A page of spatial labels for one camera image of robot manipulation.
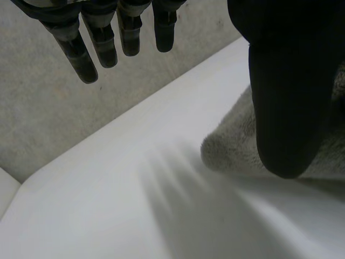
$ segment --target gray wall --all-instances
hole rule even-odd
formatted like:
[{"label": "gray wall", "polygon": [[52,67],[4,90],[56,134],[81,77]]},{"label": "gray wall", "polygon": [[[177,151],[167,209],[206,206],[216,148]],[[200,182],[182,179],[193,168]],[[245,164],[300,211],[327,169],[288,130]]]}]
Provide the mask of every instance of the gray wall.
[{"label": "gray wall", "polygon": [[81,34],[99,80],[82,83],[54,38],[9,0],[0,1],[0,167],[23,182],[146,97],[240,35],[226,0],[188,0],[178,12],[175,45],[155,48],[153,15],[142,15],[141,52],[125,57],[112,21],[119,63],[103,69],[87,31]]}]

